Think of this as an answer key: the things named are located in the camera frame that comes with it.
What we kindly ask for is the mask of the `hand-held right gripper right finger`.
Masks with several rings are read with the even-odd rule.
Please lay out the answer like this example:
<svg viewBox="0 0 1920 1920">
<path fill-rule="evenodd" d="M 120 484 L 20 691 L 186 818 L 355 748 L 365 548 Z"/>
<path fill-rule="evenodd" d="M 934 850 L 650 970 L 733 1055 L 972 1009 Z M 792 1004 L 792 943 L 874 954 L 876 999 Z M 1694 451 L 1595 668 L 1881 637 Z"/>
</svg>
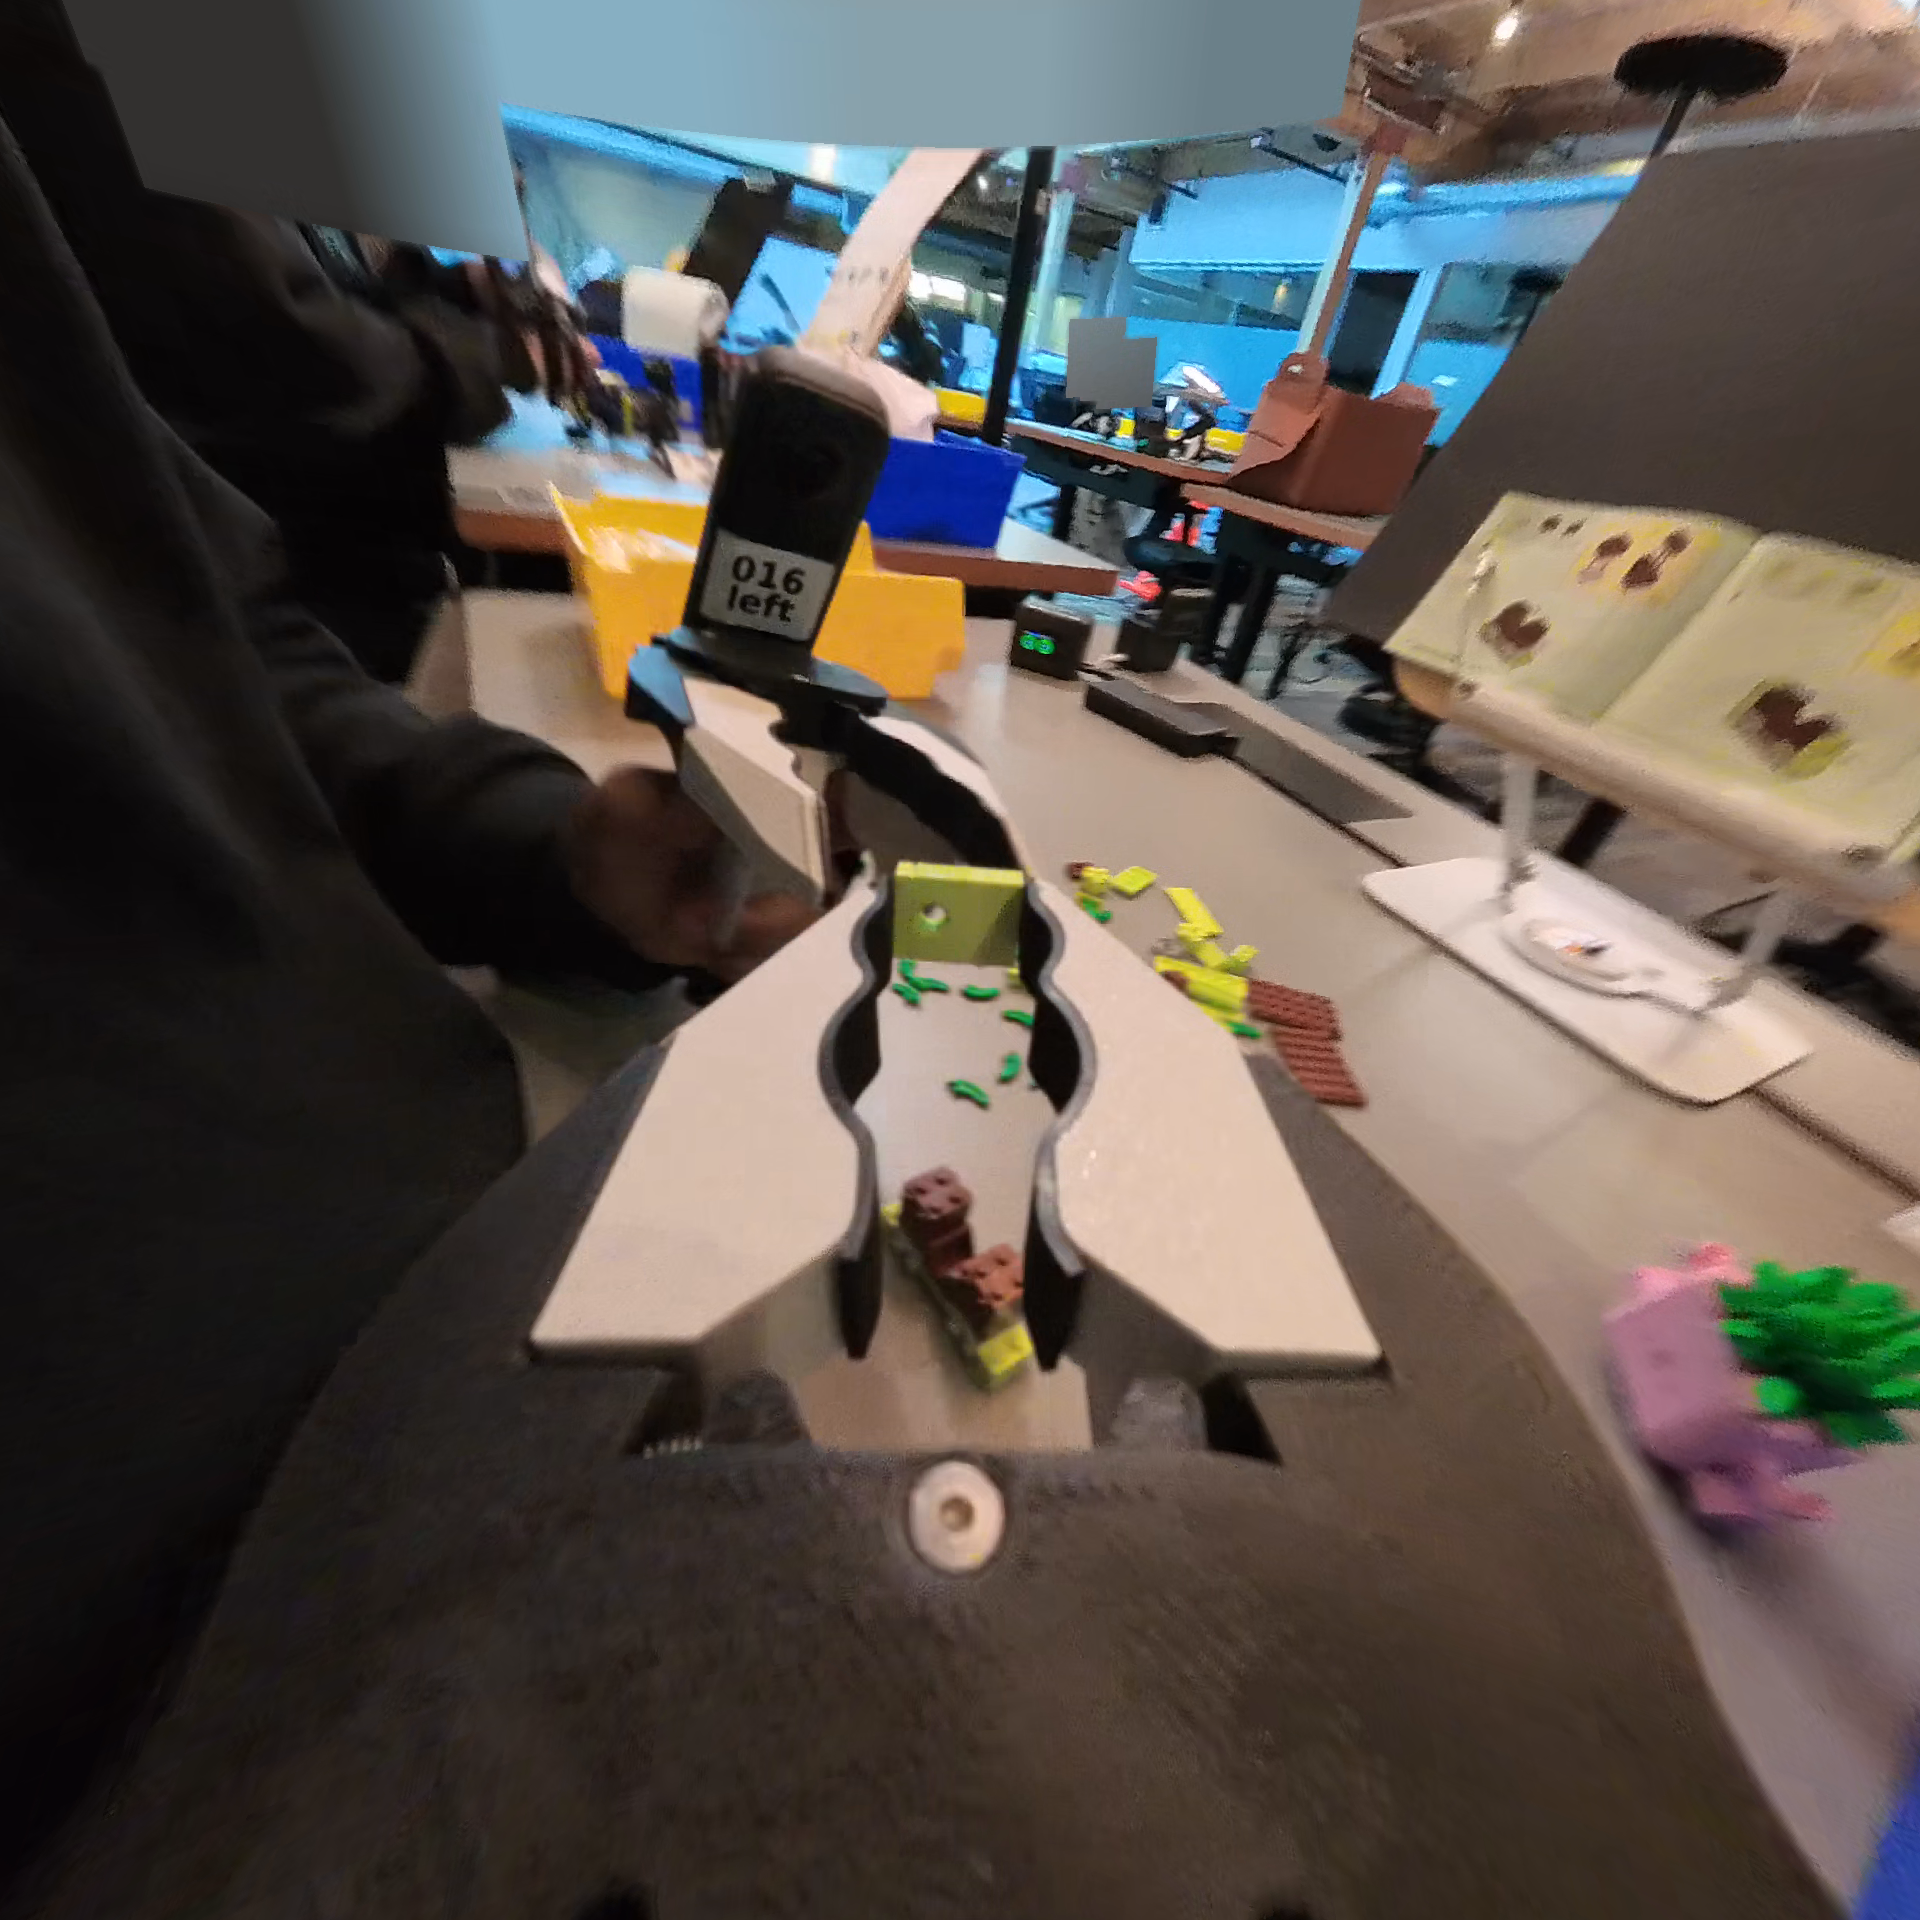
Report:
<svg viewBox="0 0 1920 1920">
<path fill-rule="evenodd" d="M 1048 881 L 1024 887 L 1024 986 L 1052 1110 L 1024 1230 L 1037 1364 L 1073 1361 L 1114 1396 L 1377 1371 L 1381 1339 L 1236 1039 Z"/>
</svg>

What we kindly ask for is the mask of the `small lime toy brick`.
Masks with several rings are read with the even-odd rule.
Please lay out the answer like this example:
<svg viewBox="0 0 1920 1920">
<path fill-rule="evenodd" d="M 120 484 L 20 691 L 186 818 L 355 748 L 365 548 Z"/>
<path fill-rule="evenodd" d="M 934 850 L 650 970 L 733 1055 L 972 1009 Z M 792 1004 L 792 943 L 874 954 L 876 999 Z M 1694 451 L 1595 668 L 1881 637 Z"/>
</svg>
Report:
<svg viewBox="0 0 1920 1920">
<path fill-rule="evenodd" d="M 905 859 L 893 868 L 893 961 L 1003 967 L 1019 957 L 1026 876 Z"/>
</svg>

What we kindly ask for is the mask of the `brown and lime brick assembly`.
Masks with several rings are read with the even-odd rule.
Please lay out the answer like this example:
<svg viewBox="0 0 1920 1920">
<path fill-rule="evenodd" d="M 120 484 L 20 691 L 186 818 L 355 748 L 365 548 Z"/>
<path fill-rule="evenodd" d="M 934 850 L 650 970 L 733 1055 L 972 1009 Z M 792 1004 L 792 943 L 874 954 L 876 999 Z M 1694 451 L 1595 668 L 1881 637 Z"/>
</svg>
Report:
<svg viewBox="0 0 1920 1920">
<path fill-rule="evenodd" d="M 1036 1358 L 1024 1322 L 1024 1259 L 979 1244 L 973 1193 L 954 1167 L 928 1167 L 880 1209 L 888 1250 L 933 1307 L 972 1383 L 997 1394 Z"/>
</svg>

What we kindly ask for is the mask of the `person's left hand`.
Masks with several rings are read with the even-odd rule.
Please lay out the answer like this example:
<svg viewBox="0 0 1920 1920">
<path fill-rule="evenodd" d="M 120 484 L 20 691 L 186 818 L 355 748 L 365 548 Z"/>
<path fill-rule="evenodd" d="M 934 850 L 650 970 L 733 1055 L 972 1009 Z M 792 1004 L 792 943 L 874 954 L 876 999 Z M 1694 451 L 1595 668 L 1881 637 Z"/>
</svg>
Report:
<svg viewBox="0 0 1920 1920">
<path fill-rule="evenodd" d="M 620 766 L 587 786 L 563 835 L 577 898 L 664 970 L 737 981 L 779 954 L 820 908 L 750 893 L 730 839 L 675 775 Z"/>
</svg>

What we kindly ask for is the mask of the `blue plastic bin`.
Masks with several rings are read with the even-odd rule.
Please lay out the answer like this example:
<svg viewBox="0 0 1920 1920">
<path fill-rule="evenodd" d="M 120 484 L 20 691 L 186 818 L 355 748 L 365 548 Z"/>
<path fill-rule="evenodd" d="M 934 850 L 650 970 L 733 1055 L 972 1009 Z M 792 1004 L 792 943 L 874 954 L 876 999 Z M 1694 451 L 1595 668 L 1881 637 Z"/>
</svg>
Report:
<svg viewBox="0 0 1920 1920">
<path fill-rule="evenodd" d="M 892 439 L 867 509 L 870 540 L 995 548 L 1022 473 L 1022 452 L 981 439 Z"/>
<path fill-rule="evenodd" d="M 1852 1918 L 1918 1918 L 1918 1739 L 1865 1862 Z"/>
<path fill-rule="evenodd" d="M 587 334 L 600 377 L 611 398 L 601 406 L 609 433 L 666 435 L 666 423 L 685 439 L 705 433 L 705 365 L 698 357 L 645 353 L 609 334 Z"/>
</svg>

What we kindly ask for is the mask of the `white paper towel roll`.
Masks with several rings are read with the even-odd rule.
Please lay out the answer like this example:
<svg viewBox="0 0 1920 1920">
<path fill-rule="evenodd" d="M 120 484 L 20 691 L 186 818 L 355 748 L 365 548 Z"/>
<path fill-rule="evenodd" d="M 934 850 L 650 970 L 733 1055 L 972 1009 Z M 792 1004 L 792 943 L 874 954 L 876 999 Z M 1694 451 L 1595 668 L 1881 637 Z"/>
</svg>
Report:
<svg viewBox="0 0 1920 1920">
<path fill-rule="evenodd" d="M 730 295 L 705 276 L 634 268 L 618 295 L 618 338 L 643 357 L 699 358 L 730 325 Z"/>
</svg>

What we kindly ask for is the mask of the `tan perforated board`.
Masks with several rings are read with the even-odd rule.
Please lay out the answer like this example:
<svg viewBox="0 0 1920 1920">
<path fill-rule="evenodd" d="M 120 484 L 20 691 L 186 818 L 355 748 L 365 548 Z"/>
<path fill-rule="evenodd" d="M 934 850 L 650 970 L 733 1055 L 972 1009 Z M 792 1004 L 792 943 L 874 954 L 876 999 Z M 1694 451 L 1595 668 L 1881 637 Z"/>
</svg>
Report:
<svg viewBox="0 0 1920 1920">
<path fill-rule="evenodd" d="M 898 163 L 841 247 L 800 347 L 876 357 L 905 299 L 915 244 L 986 155 L 915 148 Z"/>
</svg>

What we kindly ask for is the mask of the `pile of assorted toy bricks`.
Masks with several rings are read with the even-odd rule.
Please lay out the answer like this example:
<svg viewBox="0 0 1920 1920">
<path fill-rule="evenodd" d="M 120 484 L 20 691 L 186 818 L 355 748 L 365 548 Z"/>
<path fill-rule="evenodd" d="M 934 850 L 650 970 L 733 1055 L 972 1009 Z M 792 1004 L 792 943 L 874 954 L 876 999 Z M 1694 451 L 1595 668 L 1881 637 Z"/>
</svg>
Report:
<svg viewBox="0 0 1920 1920">
<path fill-rule="evenodd" d="M 1062 876 L 1080 913 L 1104 929 L 1126 931 L 1136 922 L 1144 929 L 1144 914 L 1155 905 L 1164 926 L 1145 948 L 1153 972 L 1236 1039 L 1265 1039 L 1252 1006 L 1257 948 L 1229 943 L 1220 919 L 1193 887 L 1141 865 L 1104 868 L 1077 859 L 1062 866 Z"/>
</svg>

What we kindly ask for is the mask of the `black flat box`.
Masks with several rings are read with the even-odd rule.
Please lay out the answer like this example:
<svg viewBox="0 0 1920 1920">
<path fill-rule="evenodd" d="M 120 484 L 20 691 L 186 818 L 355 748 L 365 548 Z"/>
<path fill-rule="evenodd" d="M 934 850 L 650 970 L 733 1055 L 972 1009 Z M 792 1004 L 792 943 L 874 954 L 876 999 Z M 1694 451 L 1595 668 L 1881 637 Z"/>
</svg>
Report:
<svg viewBox="0 0 1920 1920">
<path fill-rule="evenodd" d="M 1213 706 L 1174 701 L 1126 679 L 1091 679 L 1084 706 L 1174 758 L 1234 758 L 1242 735 Z"/>
</svg>

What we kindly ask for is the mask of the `wooden background table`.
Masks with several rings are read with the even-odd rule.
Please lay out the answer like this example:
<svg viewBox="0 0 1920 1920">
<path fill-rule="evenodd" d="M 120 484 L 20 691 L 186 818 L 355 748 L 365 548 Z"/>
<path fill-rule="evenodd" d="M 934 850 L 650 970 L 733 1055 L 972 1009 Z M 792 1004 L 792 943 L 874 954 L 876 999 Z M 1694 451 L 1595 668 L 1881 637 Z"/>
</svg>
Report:
<svg viewBox="0 0 1920 1920">
<path fill-rule="evenodd" d="M 492 561 L 565 561 L 563 498 L 609 493 L 694 508 L 709 493 L 685 478 L 668 478 L 653 463 L 577 447 L 456 447 L 449 454 L 449 484 L 460 540 Z M 1107 595 L 1117 585 L 1115 565 L 1013 516 L 1001 521 L 995 542 L 986 546 L 874 540 L 870 550 L 883 570 L 947 577 L 979 593 Z"/>
<path fill-rule="evenodd" d="M 1165 518 L 1186 508 L 1218 509 L 1292 537 L 1355 550 L 1368 548 L 1385 527 L 1385 516 L 1342 516 L 1265 501 L 1229 486 L 1226 463 L 1182 461 L 1077 428 L 1010 420 L 1005 439 L 1019 445 L 1030 476 L 1058 489 L 1052 533 L 1062 542 L 1070 537 L 1073 501 L 1080 493 Z"/>
</svg>

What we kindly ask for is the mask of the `scattered green leaf pieces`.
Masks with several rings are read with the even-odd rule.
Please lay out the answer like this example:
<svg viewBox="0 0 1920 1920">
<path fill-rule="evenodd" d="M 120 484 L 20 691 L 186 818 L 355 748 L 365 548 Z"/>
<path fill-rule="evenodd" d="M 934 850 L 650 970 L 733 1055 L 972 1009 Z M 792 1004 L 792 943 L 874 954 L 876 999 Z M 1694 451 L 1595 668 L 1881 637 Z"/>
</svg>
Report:
<svg viewBox="0 0 1920 1920">
<path fill-rule="evenodd" d="M 1141 1131 L 1224 1115 L 1249 1082 L 1243 1045 L 1048 881 L 1026 876 L 1010 967 L 893 961 L 893 892 L 890 954 L 880 1036 L 954 1107 Z"/>
</svg>

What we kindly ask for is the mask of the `white book stand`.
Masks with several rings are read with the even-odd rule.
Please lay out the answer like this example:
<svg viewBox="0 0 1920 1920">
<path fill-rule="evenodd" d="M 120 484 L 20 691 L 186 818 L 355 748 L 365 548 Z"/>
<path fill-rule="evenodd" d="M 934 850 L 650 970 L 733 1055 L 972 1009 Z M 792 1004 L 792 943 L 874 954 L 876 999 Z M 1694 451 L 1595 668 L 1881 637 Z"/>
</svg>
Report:
<svg viewBox="0 0 1920 1920">
<path fill-rule="evenodd" d="M 1453 683 L 1417 662 L 1396 662 L 1396 683 L 1424 714 L 1499 748 L 1499 849 L 1378 870 L 1363 892 L 1654 1092 L 1710 1108 L 1805 1060 L 1804 1033 L 1755 996 L 1804 898 L 1896 929 L 1915 922 L 1915 830 L 1889 839 L 1792 822 L 1780 801 L 1739 797 L 1723 780 L 1683 772 L 1675 758 L 1646 756 L 1518 693 Z M 1739 858 L 1763 885 L 1739 954 L 1698 941 L 1542 852 L 1541 775 Z"/>
</svg>

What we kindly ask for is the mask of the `pink toy pot with plant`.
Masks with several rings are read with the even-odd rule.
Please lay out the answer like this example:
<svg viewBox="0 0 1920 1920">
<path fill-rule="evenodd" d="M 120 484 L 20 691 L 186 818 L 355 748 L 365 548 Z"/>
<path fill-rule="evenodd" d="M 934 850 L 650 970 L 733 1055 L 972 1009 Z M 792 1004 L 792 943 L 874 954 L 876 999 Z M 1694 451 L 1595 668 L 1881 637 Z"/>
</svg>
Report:
<svg viewBox="0 0 1920 1920">
<path fill-rule="evenodd" d="M 1603 1332 L 1622 1429 L 1700 1529 L 1824 1522 L 1824 1476 L 1915 1439 L 1915 1300 L 1850 1267 L 1700 1244 Z"/>
</svg>

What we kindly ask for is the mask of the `open instruction booklet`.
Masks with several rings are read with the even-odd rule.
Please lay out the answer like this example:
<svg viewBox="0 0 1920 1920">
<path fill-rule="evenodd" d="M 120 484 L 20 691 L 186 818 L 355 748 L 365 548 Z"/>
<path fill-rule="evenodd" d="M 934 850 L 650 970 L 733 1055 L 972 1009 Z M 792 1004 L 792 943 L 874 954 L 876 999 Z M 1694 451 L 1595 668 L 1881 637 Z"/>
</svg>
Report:
<svg viewBox="0 0 1920 1920">
<path fill-rule="evenodd" d="M 1877 882 L 1915 859 L 1915 642 L 1915 565 L 1512 491 L 1385 650 L 1563 780 Z"/>
</svg>

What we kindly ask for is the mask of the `black stand pole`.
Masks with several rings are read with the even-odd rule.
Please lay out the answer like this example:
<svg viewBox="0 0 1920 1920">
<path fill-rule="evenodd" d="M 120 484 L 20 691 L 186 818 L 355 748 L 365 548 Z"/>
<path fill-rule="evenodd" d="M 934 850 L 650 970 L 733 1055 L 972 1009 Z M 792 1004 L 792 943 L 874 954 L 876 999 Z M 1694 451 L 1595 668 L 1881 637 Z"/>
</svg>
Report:
<svg viewBox="0 0 1920 1920">
<path fill-rule="evenodd" d="M 1666 153 L 1698 98 L 1738 103 L 1771 91 L 1782 79 L 1790 50 L 1748 31 L 1674 31 L 1627 46 L 1614 83 L 1637 101 L 1664 101 L 1648 157 Z"/>
</svg>

